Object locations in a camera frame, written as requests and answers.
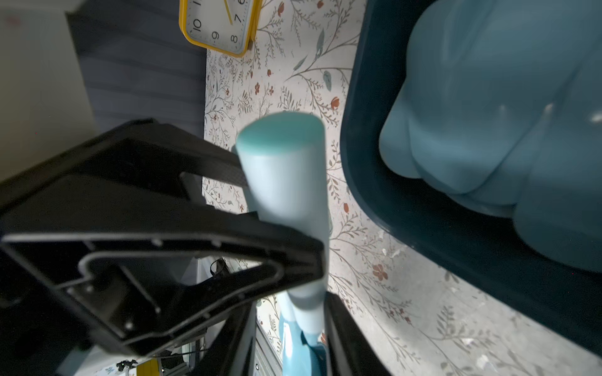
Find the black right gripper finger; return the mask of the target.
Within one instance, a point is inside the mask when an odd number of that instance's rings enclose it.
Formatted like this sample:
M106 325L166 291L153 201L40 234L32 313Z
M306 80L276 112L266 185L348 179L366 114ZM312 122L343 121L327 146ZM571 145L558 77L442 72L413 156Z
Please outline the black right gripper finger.
M197 177L246 187L238 155L153 118L126 122L25 170L1 184L1 210L70 174L203 203Z

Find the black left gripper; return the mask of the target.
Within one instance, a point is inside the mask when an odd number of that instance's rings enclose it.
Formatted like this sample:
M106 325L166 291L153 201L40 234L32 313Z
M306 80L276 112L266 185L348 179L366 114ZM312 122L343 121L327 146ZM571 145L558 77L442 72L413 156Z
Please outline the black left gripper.
M1 210L1 374L74 375L92 347L149 355L320 279L321 241L91 175Z

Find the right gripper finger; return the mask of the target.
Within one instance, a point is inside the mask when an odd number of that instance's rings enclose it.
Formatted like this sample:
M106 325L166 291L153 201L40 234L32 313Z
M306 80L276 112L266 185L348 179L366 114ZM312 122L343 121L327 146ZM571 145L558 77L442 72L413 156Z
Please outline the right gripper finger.
M329 375L390 375L338 295L325 296Z
M255 343L256 304L251 302L229 316L190 375L253 375Z

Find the light blue shovel front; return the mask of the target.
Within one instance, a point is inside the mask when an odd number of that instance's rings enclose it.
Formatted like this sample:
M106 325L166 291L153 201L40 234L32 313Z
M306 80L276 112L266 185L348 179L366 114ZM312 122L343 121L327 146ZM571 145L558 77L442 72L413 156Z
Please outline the light blue shovel front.
M269 114L245 127L235 150L249 185L246 199L261 220L299 230L329 245L325 127L313 114ZM325 330L328 273L276 295L284 375L325 375L319 342Z

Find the light blue shovel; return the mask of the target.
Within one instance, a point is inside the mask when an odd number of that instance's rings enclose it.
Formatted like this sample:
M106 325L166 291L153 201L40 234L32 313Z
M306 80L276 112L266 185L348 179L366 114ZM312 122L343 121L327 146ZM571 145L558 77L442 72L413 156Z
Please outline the light blue shovel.
M405 62L385 165L600 272L600 2L436 1Z
M313 114L269 114L245 127L235 150L249 185L246 199L261 220L299 230L329 245L325 127ZM325 330L328 273L276 295L284 375L325 375L319 342Z

